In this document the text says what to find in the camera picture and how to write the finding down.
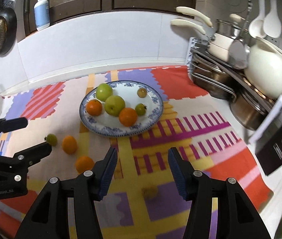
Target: blue and white plate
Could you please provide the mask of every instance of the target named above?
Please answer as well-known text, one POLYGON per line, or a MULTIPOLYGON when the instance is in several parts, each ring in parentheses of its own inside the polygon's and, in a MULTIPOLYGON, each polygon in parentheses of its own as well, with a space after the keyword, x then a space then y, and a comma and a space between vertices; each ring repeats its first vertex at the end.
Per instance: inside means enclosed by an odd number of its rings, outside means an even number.
POLYGON ((93 99, 96 99, 96 90, 89 92, 83 101, 81 102, 79 113, 82 123, 91 131, 108 137, 125 137, 140 134, 151 128, 161 117, 163 113, 163 101, 159 93, 152 87, 136 81, 113 81, 109 82, 113 88, 113 95, 121 96, 126 104, 126 107, 135 108, 137 104, 142 103, 146 106, 146 114, 144 116, 138 116, 138 120, 134 126, 123 126, 119 118, 109 115, 104 110, 104 102, 102 103, 102 114, 93 117, 90 116, 86 110, 86 104, 93 99), (137 95, 139 88, 145 88, 147 90, 147 96, 140 98, 137 95))

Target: bottle label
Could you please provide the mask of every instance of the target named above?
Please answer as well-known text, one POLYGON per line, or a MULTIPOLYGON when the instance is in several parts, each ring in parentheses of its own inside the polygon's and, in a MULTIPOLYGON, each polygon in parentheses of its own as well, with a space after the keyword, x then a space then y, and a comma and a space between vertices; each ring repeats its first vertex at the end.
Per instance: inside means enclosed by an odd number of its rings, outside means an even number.
POLYGON ((50 22, 49 3, 41 4, 35 8, 35 19, 37 28, 50 22))

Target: soap dispenser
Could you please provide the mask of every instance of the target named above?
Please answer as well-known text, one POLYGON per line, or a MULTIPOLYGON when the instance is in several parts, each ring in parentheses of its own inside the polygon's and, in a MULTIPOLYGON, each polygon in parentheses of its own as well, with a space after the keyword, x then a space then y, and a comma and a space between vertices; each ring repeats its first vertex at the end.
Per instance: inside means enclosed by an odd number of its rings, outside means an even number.
POLYGON ((35 4, 35 20, 37 30, 43 30, 50 26, 48 0, 38 0, 35 4))

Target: colorful tablecloth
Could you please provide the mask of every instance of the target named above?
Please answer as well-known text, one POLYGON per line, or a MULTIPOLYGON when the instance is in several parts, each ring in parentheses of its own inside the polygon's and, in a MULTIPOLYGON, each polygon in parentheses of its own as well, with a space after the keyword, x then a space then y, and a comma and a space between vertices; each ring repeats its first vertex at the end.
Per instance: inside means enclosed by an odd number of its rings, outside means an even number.
MULTIPOLYGON (((153 67, 110 71, 59 82, 14 96, 0 97, 0 117, 26 117, 28 127, 0 135, 0 155, 13 156, 19 150, 44 141, 48 133, 58 138, 49 157, 29 168, 26 196, 0 201, 0 229, 13 237, 49 178, 74 178, 77 157, 103 159, 110 145, 119 160, 109 193, 96 210, 105 239, 182 238, 191 202, 178 195, 167 163, 167 151, 177 147, 183 159, 212 178, 234 177, 260 211, 272 192, 264 184, 246 144, 226 119, 213 107, 213 99, 187 77, 186 67, 153 67), (110 139, 89 132, 81 123, 79 105, 99 84, 135 80, 153 87, 164 101, 160 121, 149 131, 131 138, 110 139), (78 152, 68 156, 61 141, 72 135, 78 152), (155 185, 158 196, 146 200, 142 188, 155 185)), ((69 199, 69 228, 76 238, 73 200, 69 199)), ((210 238, 215 238, 217 200, 213 200, 210 238)))

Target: orange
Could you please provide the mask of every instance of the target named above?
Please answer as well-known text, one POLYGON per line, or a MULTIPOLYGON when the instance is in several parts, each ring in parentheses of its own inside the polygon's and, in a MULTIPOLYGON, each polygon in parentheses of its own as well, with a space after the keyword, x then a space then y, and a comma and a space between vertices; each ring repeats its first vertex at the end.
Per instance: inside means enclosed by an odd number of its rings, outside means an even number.
POLYGON ((77 169, 78 173, 81 174, 87 170, 92 170, 94 166, 94 161, 87 156, 80 156, 76 161, 75 161, 75 168, 77 169))
POLYGON ((102 113, 102 104, 98 100, 91 100, 85 106, 91 116, 99 116, 102 113))
POLYGON ((119 121, 126 127, 133 126, 137 119, 138 114, 132 108, 124 108, 119 114, 119 121))
POLYGON ((77 141, 73 136, 66 136, 62 140, 61 146, 62 146, 63 151, 68 155, 74 154, 76 150, 78 149, 77 141))

